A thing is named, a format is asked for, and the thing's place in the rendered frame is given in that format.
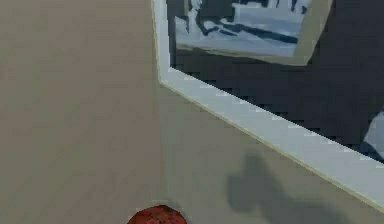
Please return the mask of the white framed window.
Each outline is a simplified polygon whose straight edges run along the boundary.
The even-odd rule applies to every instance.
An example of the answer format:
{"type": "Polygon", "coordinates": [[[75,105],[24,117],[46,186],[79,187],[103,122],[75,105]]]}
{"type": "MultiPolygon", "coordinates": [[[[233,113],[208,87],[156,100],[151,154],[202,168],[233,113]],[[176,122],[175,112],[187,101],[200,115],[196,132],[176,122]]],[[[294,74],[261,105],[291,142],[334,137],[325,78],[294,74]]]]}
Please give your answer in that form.
{"type": "Polygon", "coordinates": [[[384,214],[384,164],[170,66],[166,0],[151,0],[159,84],[384,214]]]}

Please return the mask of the dark red round ball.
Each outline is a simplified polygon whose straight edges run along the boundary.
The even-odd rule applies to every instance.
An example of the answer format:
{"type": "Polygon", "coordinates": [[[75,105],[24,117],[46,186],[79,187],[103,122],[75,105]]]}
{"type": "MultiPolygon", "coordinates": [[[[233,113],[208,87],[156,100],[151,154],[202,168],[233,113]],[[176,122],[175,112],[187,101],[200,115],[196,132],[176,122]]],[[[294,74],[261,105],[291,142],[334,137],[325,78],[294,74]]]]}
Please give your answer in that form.
{"type": "Polygon", "coordinates": [[[184,216],[166,205],[157,205],[138,211],[127,224],[188,224],[184,216]]]}

